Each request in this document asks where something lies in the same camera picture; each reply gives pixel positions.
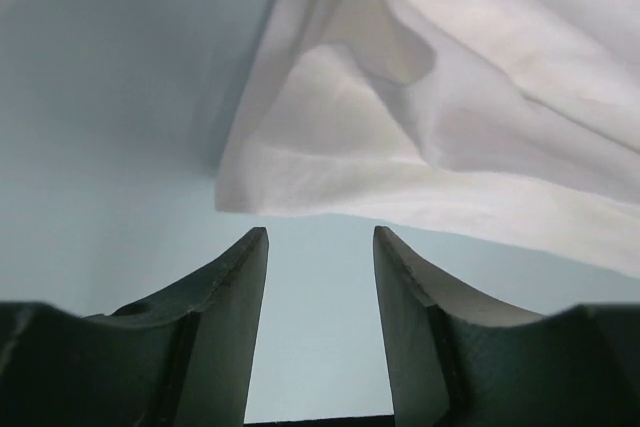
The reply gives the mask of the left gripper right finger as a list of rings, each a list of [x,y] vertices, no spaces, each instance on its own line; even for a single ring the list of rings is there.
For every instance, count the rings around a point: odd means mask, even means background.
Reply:
[[[373,258],[399,426],[635,426],[639,308],[541,315],[500,301],[377,227]]]

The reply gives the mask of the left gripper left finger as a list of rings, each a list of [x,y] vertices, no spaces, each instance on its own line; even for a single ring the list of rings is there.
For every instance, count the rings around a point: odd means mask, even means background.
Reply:
[[[269,240],[220,257],[110,315],[1,306],[5,426],[240,426]]]

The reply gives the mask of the white t shirt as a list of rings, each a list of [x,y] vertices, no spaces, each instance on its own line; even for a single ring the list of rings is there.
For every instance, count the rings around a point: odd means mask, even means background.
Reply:
[[[275,0],[218,210],[639,273],[639,0]]]

